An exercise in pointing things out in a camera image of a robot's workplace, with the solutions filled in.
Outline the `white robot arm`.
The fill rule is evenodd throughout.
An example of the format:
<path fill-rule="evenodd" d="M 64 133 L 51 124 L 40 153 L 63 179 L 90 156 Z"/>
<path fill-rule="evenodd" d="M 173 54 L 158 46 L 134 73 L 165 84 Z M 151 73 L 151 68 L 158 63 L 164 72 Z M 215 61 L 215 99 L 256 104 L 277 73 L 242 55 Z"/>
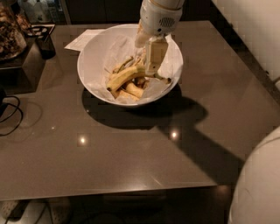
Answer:
<path fill-rule="evenodd" d="M 185 0 L 143 0 L 135 47 L 145 47 L 145 72 L 156 72 L 163 62 L 165 36 L 182 15 Z M 280 128 L 252 151 L 234 188 L 227 224 L 280 224 Z"/>

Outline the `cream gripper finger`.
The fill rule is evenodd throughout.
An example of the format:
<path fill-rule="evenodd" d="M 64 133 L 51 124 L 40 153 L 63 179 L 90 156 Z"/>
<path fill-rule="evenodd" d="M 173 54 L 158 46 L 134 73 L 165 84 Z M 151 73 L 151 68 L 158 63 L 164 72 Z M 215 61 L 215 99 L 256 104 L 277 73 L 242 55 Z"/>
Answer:
<path fill-rule="evenodd" d="M 145 43 L 151 38 L 151 35 L 148 34 L 144 28 L 139 25 L 137 34 L 136 34 L 136 39 L 135 39 L 135 47 L 136 48 L 142 48 L 145 46 Z"/>
<path fill-rule="evenodd" d="M 161 67 L 168 49 L 165 36 L 152 37 L 145 43 L 145 72 L 155 74 Z"/>

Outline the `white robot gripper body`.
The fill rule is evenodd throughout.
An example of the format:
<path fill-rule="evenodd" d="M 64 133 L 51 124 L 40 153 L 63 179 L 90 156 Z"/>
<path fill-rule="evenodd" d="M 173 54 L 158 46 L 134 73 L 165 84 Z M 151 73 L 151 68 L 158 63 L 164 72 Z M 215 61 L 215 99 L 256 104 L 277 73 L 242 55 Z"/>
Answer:
<path fill-rule="evenodd" d="M 183 0 L 143 0 L 140 22 L 151 36 L 169 34 L 176 29 L 183 13 Z"/>

